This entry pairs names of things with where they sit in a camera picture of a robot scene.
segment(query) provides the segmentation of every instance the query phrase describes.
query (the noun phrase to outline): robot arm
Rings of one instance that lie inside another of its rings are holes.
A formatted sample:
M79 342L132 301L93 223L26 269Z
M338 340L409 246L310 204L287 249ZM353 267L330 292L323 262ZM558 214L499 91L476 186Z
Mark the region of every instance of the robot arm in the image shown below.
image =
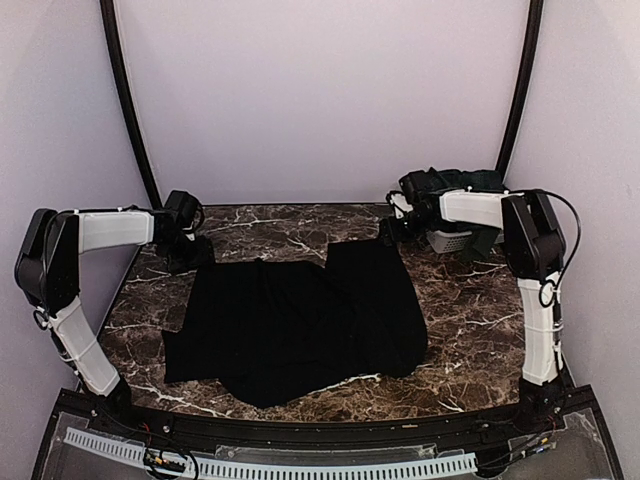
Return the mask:
M385 220L381 232L395 232L396 236L408 238L429 230L436 220L503 230L507 265L517 278L524 307L526 346L522 378L533 386L553 382L563 368L558 279L565 241L548 197L536 191L451 190L416 195L417 189L407 186L403 186L403 194L392 195L392 203L400 213Z
M40 209L34 214L16 263L16 282L43 330L50 330L63 361L93 393L108 397L120 383L91 330L80 301L79 255L90 250L155 244L171 273L213 262L213 247L194 236L194 219L204 219L200 203L173 191L164 208L111 211Z

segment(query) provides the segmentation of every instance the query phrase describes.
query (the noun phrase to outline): wire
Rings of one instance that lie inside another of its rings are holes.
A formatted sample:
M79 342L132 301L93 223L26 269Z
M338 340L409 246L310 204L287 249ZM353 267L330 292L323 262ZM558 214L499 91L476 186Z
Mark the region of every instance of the wire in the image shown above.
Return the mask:
M148 442L151 443L151 437L155 437L157 439L160 440L164 440L165 442L168 442L170 445L173 445L173 449L176 451L176 453L178 453L178 455L180 455L182 458L186 459L187 457L189 457L191 459L191 461L193 462L193 470L194 470L194 477L193 480L198 480L198 478L200 477L200 467L198 467L198 462L196 461L196 457L193 455L193 453L191 452L191 450L189 450L188 448L184 447L184 445L181 445L180 443L176 442L175 440L173 440L170 437L167 437L166 435L161 435L159 433L155 433L152 432L149 429L149 426L145 423L143 424L143 427L145 428L145 430L139 429L139 428L134 428L134 427L130 427L129 425L125 425L124 423L122 423L121 421L119 421L118 419L114 418L113 416L111 416L109 414L109 412L107 412L100 404L96 404L96 407L109 419L111 420L113 423L115 423L116 425L118 425L119 427L124 428L125 430L128 430L132 433L141 433L143 435L147 435L149 437ZM160 455L162 455L162 452L166 450L165 449L161 449L160 450Z
M544 190L541 188L534 188L531 190L512 190L510 193L541 193L548 197L553 197L557 200L560 200L562 203L564 203L569 208L569 210L571 210L571 213L573 214L573 217L576 220L576 227L577 227L576 242L573 245L573 250L571 250L571 254L567 259L567 262L564 264L564 267L560 271L560 276L558 277L558 281L556 282L549 278L541 285L540 290L538 291L538 301L540 302L540 305L542 305L543 308L550 307L557 300L557 292L560 289L560 284L562 283L562 280L564 279L564 276L567 273L567 269L569 268L569 265L571 265L571 262L576 256L576 252L578 251L578 247L580 246L580 241L582 240L582 222L580 220L580 215L578 214L578 211L575 209L575 207L571 204L569 200L564 198L562 195L559 195L554 192L550 192L548 190ZM553 294L551 295L551 300L548 303L545 302L544 299L542 298L544 288L547 285L551 285L553 288Z
M514 454L520 454L521 451L525 450L528 446L530 446L531 443L539 441L542 437L545 436L545 434L547 433L547 429L550 426L555 426L555 421L554 422L549 422L547 423L541 430L539 430L537 433L535 433L534 437L529 438L528 440L520 443L518 446L512 448L511 450L509 450L507 453L505 453L504 455L499 456L498 458L494 458L493 460L490 460L488 462L485 462L483 464L478 465L478 468L490 468L490 469L496 469L496 468L504 468L506 465L498 465L498 466L493 466L491 467L490 465L493 465L497 462L500 462L501 460L504 460L505 458L510 457L511 455ZM549 435L549 438L551 438L551 436L553 436L553 434L555 433L555 427L553 432L551 433L551 435Z

